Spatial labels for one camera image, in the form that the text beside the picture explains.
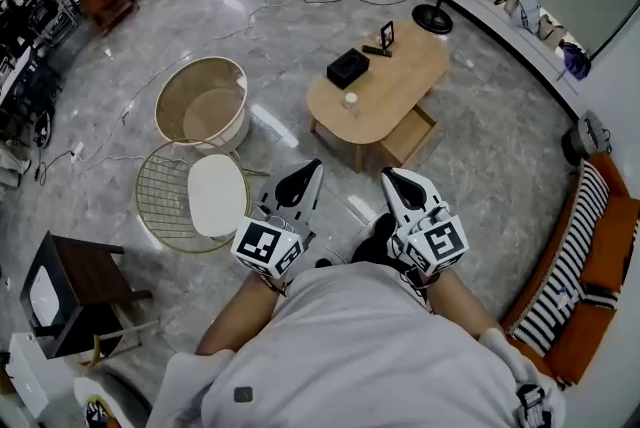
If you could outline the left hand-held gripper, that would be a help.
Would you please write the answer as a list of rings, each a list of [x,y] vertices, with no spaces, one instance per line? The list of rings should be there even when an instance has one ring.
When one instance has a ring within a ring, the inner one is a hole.
[[[309,225],[324,178],[319,159],[286,165],[264,183],[231,246],[246,268],[270,279],[286,276],[316,236]]]

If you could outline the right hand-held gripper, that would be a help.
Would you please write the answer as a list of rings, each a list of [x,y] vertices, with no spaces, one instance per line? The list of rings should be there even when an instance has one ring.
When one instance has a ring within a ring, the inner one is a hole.
[[[432,276],[457,263],[469,249],[461,220],[441,201],[428,178],[405,168],[386,167],[382,186],[390,212],[400,225],[396,232],[401,251],[425,275]],[[431,211],[416,221],[416,210]]]

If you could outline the white seat cushion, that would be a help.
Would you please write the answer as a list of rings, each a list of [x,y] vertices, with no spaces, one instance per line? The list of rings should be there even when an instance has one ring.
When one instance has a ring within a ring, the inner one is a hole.
[[[227,155],[208,155],[193,164],[187,193],[192,222],[200,235],[230,235],[245,216],[247,184],[241,169]]]

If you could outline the grey woven basket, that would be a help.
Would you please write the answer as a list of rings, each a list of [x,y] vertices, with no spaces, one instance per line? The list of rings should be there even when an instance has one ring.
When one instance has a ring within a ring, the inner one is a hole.
[[[561,139],[564,157],[572,166],[577,166],[591,155],[612,152],[611,133],[604,127],[600,118],[587,110],[576,123],[567,130]]]

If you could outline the person's right forearm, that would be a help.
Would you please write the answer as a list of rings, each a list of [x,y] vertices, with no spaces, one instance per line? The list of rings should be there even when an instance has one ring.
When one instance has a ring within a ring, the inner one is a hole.
[[[459,325],[479,339],[487,330],[502,333],[498,321],[466,287],[452,267],[445,269],[426,289],[427,299],[436,315]]]

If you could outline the person's right leg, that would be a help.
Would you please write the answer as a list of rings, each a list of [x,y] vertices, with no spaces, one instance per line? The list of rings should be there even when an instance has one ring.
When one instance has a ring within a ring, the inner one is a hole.
[[[368,238],[362,241],[353,253],[350,263],[371,263],[398,270],[398,262],[388,255],[387,244],[396,229],[396,220],[391,213],[384,213],[374,223]]]

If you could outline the wooden drawer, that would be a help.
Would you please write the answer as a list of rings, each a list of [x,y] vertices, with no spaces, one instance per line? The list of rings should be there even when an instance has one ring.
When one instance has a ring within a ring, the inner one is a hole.
[[[433,136],[438,121],[416,105],[381,141],[378,147],[394,167],[404,167]]]

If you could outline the orange sofa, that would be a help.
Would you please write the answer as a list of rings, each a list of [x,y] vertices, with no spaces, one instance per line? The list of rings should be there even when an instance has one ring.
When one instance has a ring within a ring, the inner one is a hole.
[[[584,161],[596,167],[610,190],[604,216],[596,223],[591,249],[580,276],[585,297],[576,303],[568,322],[543,357],[507,332],[508,325],[522,311],[526,301],[532,298],[533,289],[541,283],[543,267],[551,261],[552,246],[560,240],[560,232],[569,216],[570,203],[574,200],[580,164],[577,178],[573,181],[544,252],[502,319],[502,328],[508,341],[528,357],[542,374],[554,379],[563,388],[579,383],[615,316],[640,232],[640,200],[630,196],[610,156],[601,152]]]

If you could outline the cream tote bag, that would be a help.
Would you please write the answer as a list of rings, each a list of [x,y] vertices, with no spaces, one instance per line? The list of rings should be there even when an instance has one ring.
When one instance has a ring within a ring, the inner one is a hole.
[[[555,24],[547,13],[540,16],[537,36],[547,48],[555,51],[566,35],[566,28]]]

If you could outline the white rounded appliance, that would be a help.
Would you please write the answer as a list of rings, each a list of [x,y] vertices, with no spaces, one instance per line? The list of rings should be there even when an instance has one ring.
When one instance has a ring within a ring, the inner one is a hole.
[[[29,291],[32,311],[42,327],[49,327],[60,311],[60,300],[48,270],[40,266]]]

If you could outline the striped black white blanket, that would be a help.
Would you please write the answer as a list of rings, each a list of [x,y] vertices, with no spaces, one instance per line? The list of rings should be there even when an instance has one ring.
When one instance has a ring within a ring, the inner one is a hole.
[[[551,261],[522,311],[508,325],[512,337],[543,357],[551,349],[576,303],[585,297],[580,284],[596,223],[604,216],[609,187],[591,163],[580,166],[577,189],[570,203],[560,240],[552,246]]]

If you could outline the person's left forearm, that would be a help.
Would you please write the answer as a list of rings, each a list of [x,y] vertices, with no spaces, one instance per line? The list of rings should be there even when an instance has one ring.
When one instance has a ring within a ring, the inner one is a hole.
[[[238,291],[206,329],[195,354],[237,353],[270,322],[288,283],[250,272]]]

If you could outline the person's white shirt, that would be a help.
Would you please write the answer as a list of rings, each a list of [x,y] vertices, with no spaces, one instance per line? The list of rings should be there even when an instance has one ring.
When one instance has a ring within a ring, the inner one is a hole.
[[[237,353],[174,355],[147,428],[563,428],[565,410],[503,332],[476,339],[391,268],[356,263],[295,278]]]

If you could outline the dark wooden side table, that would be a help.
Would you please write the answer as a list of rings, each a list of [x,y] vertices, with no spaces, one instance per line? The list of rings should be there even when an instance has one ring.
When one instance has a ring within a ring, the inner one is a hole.
[[[47,233],[24,280],[20,302],[33,335],[47,359],[88,352],[94,338],[123,328],[116,307],[150,300],[149,290],[133,290],[113,259],[124,249]],[[44,266],[60,300],[54,323],[42,327],[31,308],[29,291],[37,270]]]

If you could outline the wooden desk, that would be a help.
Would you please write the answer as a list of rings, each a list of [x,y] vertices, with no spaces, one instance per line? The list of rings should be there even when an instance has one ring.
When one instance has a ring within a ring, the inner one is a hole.
[[[449,69],[448,51],[433,34],[413,22],[397,22],[394,30],[391,58],[372,56],[368,71],[344,90],[320,75],[307,94],[310,131],[322,128],[352,145],[357,172],[362,170],[365,151],[379,148],[378,142],[419,105]],[[343,106],[348,92],[358,95],[355,112]]]

